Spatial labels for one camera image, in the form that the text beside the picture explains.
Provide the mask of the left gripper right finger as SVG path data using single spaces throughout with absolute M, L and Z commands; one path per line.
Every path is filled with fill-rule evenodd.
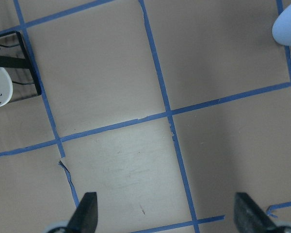
M 262 209 L 245 192 L 234 196 L 234 224 L 239 233 L 280 233 Z

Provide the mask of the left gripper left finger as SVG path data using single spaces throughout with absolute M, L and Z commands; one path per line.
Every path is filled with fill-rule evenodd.
M 98 222 L 97 193 L 87 192 L 65 227 L 66 233 L 94 233 Z

